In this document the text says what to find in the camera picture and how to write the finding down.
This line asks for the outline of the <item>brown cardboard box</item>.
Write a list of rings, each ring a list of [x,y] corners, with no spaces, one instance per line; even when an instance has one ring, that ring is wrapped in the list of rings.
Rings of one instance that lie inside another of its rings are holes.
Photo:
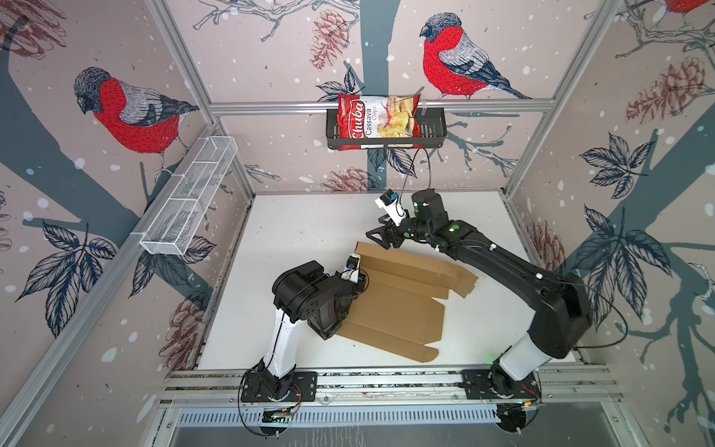
[[[368,286],[337,334],[411,361],[435,361],[439,350],[431,345],[442,338],[443,302],[451,292],[467,298],[479,277],[458,264],[364,242],[356,253]]]

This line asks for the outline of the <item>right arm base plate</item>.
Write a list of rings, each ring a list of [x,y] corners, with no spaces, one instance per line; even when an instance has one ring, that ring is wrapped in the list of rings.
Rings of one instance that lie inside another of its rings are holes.
[[[468,400],[541,400],[540,382],[535,372],[516,381],[505,372],[472,369],[461,372],[461,387]]]

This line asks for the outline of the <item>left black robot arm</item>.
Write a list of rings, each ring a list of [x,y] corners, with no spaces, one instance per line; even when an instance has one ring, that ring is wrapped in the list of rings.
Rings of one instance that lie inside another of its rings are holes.
[[[276,319],[266,355],[257,364],[262,383],[282,397],[292,385],[301,330],[309,326],[328,340],[341,328],[352,303],[368,288],[368,276],[353,253],[346,267],[332,275],[317,261],[281,274],[272,286]]]

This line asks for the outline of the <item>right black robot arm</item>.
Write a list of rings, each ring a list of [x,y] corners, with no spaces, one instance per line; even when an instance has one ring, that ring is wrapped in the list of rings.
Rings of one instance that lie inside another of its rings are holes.
[[[535,266],[489,240],[474,225],[451,219],[433,188],[413,193],[411,202],[413,215],[404,210],[399,194],[385,191],[375,200],[385,214],[378,219],[380,226],[366,237],[386,250],[398,249],[406,240],[426,244],[487,274],[534,311],[525,335],[490,369],[488,378],[497,395],[512,396],[534,370],[565,358],[575,348],[593,323],[582,279]]]

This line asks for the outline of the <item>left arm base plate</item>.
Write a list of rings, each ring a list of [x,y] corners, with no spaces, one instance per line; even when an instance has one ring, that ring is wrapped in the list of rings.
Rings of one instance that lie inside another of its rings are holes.
[[[289,372],[276,378],[270,372],[249,371],[242,380],[242,403],[314,402],[318,385],[316,372]]]

